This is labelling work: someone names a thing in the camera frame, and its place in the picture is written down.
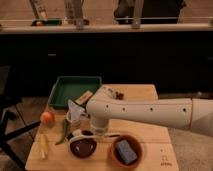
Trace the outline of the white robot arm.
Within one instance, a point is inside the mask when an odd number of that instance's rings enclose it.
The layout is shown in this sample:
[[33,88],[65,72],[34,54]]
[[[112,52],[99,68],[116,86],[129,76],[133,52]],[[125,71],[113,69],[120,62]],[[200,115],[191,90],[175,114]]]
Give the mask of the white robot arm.
[[91,128],[104,134],[110,119],[121,119],[176,129],[213,137],[213,100],[160,99],[153,101],[118,100],[109,86],[101,86],[86,105]]

